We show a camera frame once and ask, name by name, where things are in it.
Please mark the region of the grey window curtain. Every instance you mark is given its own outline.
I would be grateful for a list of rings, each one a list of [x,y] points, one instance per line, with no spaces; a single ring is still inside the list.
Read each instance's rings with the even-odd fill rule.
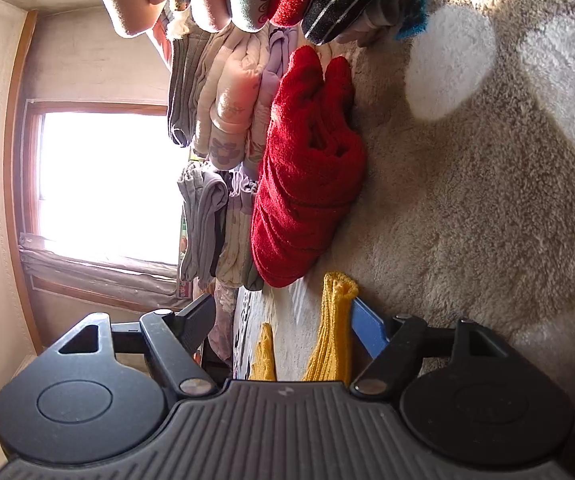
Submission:
[[[190,282],[181,281],[175,264],[114,255],[90,254],[65,247],[38,234],[19,235],[19,255],[33,278],[94,292],[146,308],[176,308],[193,297]]]

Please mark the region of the red knit sweater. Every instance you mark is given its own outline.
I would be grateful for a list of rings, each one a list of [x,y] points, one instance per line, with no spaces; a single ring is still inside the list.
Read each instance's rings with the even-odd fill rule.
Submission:
[[[293,52],[272,107],[252,213],[252,258],[263,281],[302,278],[329,248],[358,197],[367,149],[351,125],[353,74],[342,56]]]

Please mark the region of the Mickey Mouse bed blanket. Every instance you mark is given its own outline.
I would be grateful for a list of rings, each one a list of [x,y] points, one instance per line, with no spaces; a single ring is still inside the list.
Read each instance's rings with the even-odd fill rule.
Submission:
[[[330,249],[238,300],[237,367],[270,323],[303,378],[325,273],[383,314],[493,328],[575,404],[575,0],[429,0],[423,32],[332,44],[353,66],[365,187]]]

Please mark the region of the pink pastel folded clothes stack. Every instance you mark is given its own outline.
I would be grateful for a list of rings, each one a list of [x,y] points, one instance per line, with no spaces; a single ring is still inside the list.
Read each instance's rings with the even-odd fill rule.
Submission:
[[[168,38],[172,142],[219,170],[241,166],[255,176],[298,29],[268,25],[244,32],[230,24],[210,34],[191,20],[176,20]]]

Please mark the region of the yellow knit sweater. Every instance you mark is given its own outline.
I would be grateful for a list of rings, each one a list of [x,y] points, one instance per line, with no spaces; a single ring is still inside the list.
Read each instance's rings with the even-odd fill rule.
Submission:
[[[320,323],[303,382],[342,382],[351,380],[351,308],[359,295],[359,286],[342,272],[327,272],[323,279]],[[269,323],[262,323],[255,348],[249,380],[276,382],[273,333]]]

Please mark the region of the cream floral folded garment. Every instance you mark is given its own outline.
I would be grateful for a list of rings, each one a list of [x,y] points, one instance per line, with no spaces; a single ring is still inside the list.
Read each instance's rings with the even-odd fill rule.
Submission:
[[[216,278],[226,286],[256,290],[260,281],[252,260],[252,212],[257,182],[242,169],[232,172],[231,191],[226,204],[224,243],[216,266]]]

